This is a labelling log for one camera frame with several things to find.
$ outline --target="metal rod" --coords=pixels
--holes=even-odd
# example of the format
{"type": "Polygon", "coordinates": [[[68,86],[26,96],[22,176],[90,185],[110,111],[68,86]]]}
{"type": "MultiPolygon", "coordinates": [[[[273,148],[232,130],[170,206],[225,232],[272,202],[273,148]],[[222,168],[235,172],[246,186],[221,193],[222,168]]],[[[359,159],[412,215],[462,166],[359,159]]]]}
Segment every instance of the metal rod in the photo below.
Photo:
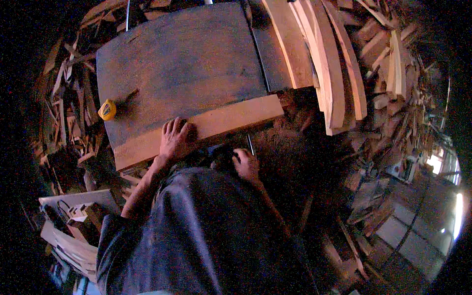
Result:
{"type": "Polygon", "coordinates": [[[254,156],[253,143],[251,142],[251,137],[249,136],[249,134],[246,135],[246,141],[249,149],[251,150],[251,154],[254,156]]]}
{"type": "Polygon", "coordinates": [[[131,0],[128,0],[128,6],[126,7],[126,32],[128,32],[128,25],[129,25],[129,5],[131,0]]]}

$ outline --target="person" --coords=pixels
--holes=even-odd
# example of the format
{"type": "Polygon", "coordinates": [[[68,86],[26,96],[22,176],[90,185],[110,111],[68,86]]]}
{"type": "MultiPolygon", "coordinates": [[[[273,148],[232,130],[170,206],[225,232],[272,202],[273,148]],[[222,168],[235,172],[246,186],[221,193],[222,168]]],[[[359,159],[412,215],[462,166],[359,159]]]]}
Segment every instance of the person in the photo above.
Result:
{"type": "Polygon", "coordinates": [[[192,151],[183,122],[164,124],[159,155],[121,216],[104,218],[102,294],[315,294],[303,245],[270,201],[256,157],[235,149],[236,173],[182,165],[192,151]]]}

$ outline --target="dark shirt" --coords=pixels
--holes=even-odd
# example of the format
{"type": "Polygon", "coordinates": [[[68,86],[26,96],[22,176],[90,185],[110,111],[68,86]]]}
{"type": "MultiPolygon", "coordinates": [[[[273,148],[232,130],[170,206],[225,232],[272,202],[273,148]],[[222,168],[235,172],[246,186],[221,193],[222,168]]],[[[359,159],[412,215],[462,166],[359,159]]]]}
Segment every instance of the dark shirt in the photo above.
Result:
{"type": "Polygon", "coordinates": [[[103,294],[312,294],[303,257],[250,185],[189,168],[166,179],[144,225],[105,217],[97,280],[103,294]]]}

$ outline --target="yellow tape measure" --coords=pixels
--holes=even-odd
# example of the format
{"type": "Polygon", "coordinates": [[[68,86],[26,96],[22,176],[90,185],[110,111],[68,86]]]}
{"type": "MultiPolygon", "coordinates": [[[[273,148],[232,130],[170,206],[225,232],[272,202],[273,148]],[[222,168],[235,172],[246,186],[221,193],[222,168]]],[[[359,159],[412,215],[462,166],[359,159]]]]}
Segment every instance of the yellow tape measure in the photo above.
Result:
{"type": "Polygon", "coordinates": [[[106,100],[101,108],[98,110],[98,115],[104,120],[108,121],[113,119],[117,113],[117,107],[115,103],[111,100],[106,100]]]}

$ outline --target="curved wood strip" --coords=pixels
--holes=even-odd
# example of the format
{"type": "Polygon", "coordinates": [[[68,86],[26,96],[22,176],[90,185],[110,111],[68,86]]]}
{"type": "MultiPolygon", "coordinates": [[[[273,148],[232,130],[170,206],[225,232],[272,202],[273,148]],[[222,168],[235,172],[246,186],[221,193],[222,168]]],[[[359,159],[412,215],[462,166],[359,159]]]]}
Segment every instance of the curved wood strip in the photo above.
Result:
{"type": "Polygon", "coordinates": [[[326,12],[328,13],[334,30],[336,31],[337,39],[339,40],[344,59],[346,61],[354,98],[355,118],[356,120],[362,120],[365,116],[367,116],[367,102],[365,99],[364,83],[362,82],[362,75],[359,69],[359,63],[357,62],[357,58],[355,56],[354,48],[352,47],[351,40],[347,35],[343,23],[337,15],[337,10],[330,2],[325,0],[322,2],[326,8],[326,12]]]}

